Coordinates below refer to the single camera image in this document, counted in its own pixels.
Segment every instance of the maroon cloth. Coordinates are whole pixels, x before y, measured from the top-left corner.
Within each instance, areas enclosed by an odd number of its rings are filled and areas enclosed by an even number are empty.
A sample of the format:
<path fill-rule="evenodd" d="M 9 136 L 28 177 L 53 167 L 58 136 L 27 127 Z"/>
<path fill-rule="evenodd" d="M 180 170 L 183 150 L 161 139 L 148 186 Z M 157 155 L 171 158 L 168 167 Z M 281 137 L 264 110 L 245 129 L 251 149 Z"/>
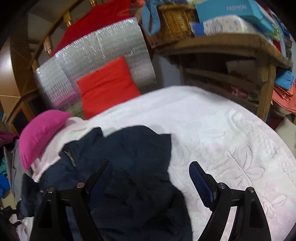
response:
<path fill-rule="evenodd" d="M 130 6 L 131 0 L 110 0 L 109 2 L 93 7 L 84 17 L 67 28 L 63 38 L 52 51 L 51 56 L 75 40 L 93 31 L 131 18 L 132 15 L 129 12 Z"/>
<path fill-rule="evenodd" d="M 0 148 L 14 141 L 17 136 L 8 131 L 0 131 Z"/>

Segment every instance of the stack of folded clothes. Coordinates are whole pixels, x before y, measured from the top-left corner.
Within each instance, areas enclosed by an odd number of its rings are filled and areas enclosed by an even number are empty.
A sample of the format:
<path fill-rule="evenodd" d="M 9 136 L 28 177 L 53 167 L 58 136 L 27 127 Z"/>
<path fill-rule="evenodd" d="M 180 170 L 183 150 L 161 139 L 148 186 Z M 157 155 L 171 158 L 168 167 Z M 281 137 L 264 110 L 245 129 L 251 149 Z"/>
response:
<path fill-rule="evenodd" d="M 272 100 L 278 103 L 285 110 L 296 114 L 296 88 L 295 77 L 291 71 L 278 68 Z"/>

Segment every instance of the green item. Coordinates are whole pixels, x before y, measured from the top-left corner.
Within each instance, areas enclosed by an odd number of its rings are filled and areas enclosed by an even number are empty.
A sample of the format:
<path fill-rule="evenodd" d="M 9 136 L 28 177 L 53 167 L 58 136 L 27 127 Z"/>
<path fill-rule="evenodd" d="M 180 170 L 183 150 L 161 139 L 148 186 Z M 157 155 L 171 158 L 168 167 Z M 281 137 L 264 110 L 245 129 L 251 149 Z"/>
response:
<path fill-rule="evenodd" d="M 2 174 L 3 176 L 7 176 L 6 170 L 7 170 L 7 168 L 6 168 L 6 159 L 5 159 L 5 157 L 3 157 L 2 161 L 0 163 L 0 175 Z"/>

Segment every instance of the zipper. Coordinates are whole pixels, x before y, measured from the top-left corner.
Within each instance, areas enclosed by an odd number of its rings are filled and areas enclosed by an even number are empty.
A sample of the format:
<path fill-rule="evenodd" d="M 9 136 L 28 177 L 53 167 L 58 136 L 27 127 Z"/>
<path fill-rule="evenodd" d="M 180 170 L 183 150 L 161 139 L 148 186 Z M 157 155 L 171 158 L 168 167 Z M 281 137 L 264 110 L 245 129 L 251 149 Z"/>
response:
<path fill-rule="evenodd" d="M 76 166 L 76 163 L 75 163 L 75 161 L 74 161 L 74 158 L 73 158 L 72 155 L 71 155 L 70 150 L 68 150 L 68 151 L 64 151 L 64 152 L 65 152 L 66 155 L 69 157 L 69 159 L 70 159 L 72 165 L 73 165 L 74 167 L 77 167 L 77 166 Z"/>

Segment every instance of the red pillow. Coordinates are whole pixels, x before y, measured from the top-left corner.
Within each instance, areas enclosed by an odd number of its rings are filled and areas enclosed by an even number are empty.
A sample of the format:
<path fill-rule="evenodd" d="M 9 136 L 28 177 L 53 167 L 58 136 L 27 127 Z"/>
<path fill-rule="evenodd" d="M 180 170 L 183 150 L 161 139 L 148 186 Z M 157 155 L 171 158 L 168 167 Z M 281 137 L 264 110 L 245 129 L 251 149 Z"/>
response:
<path fill-rule="evenodd" d="M 123 56 L 82 77 L 77 83 L 86 120 L 140 95 Z"/>
<path fill-rule="evenodd" d="M 132 15 L 129 12 L 130 6 L 131 0 L 110 0 L 109 2 L 93 7 L 84 17 L 67 28 L 63 38 L 52 51 L 51 56 L 75 40 L 93 31 L 131 18 Z"/>

